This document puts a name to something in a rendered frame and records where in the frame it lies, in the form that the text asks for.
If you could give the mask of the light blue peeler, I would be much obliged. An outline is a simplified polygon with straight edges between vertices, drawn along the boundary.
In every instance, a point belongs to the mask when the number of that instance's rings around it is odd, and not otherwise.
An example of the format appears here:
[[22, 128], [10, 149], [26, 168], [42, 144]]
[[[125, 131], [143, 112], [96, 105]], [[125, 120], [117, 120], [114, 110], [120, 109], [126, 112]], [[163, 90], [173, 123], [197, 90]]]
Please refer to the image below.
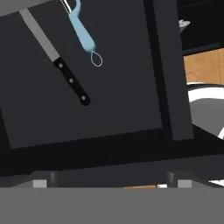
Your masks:
[[102, 56], [96, 51], [96, 44], [87, 28], [80, 20], [81, 0], [75, 0], [75, 7], [72, 9], [68, 0], [60, 0], [64, 6], [74, 31], [85, 52], [90, 54], [90, 60], [95, 67], [101, 67], [103, 64]]

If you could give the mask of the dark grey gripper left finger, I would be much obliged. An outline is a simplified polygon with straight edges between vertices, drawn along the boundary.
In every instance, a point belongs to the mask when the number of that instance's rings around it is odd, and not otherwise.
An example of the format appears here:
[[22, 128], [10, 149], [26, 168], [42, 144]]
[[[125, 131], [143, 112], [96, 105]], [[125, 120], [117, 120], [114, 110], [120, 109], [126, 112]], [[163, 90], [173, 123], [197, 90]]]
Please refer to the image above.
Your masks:
[[27, 178], [13, 185], [13, 187], [55, 188], [58, 186], [56, 171], [35, 171]]

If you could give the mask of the dark cupboard run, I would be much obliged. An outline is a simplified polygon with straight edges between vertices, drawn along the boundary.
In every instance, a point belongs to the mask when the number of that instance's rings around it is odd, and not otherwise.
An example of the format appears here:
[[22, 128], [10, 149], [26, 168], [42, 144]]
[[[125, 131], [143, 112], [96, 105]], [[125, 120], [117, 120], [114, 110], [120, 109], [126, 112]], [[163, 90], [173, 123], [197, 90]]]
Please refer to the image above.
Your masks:
[[224, 47], [224, 0], [177, 0], [177, 7], [190, 22], [181, 32], [184, 55]]

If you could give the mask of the black handled kitchen knife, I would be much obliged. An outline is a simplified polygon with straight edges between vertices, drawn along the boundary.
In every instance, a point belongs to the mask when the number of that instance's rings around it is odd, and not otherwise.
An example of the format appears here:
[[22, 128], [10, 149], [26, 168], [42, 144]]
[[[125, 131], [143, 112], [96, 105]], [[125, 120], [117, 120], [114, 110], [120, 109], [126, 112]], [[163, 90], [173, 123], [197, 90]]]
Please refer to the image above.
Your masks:
[[66, 62], [60, 57], [59, 53], [51, 43], [50, 39], [45, 35], [44, 31], [36, 21], [34, 16], [28, 9], [23, 9], [19, 12], [20, 16], [24, 20], [31, 33], [41, 45], [50, 61], [61, 71], [67, 84], [76, 93], [80, 100], [80, 104], [87, 106], [90, 104], [90, 97], [88, 96], [85, 89], [79, 83], [73, 72], [70, 70]]

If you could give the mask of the dark grey open drawer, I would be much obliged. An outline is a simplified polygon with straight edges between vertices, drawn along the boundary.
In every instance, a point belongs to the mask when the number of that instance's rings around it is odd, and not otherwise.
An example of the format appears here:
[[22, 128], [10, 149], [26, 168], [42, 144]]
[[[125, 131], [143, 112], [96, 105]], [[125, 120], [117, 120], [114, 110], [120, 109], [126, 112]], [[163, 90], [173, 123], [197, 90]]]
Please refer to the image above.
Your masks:
[[[224, 142], [194, 126], [186, 84], [164, 105], [154, 67], [155, 14], [175, 0], [85, 0], [101, 67], [83, 53], [53, 0], [0, 0], [0, 177], [224, 154]], [[28, 9], [90, 97], [83, 106], [25, 24]]]

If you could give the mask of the white and black round object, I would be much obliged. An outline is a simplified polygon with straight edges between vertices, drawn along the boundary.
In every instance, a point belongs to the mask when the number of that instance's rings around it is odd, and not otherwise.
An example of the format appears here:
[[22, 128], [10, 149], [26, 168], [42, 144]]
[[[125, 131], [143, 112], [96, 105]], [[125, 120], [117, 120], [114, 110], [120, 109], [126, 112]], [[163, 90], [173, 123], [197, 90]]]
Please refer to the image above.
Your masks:
[[187, 87], [192, 123], [224, 140], [224, 85], [194, 82]]

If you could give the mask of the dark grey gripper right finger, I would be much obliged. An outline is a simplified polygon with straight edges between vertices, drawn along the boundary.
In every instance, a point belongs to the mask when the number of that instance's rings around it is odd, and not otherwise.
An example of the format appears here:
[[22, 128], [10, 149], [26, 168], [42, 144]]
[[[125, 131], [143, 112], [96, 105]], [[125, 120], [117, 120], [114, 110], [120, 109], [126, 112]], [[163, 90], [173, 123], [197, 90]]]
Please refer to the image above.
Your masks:
[[173, 188], [215, 188], [215, 184], [183, 171], [168, 171], [167, 180]]

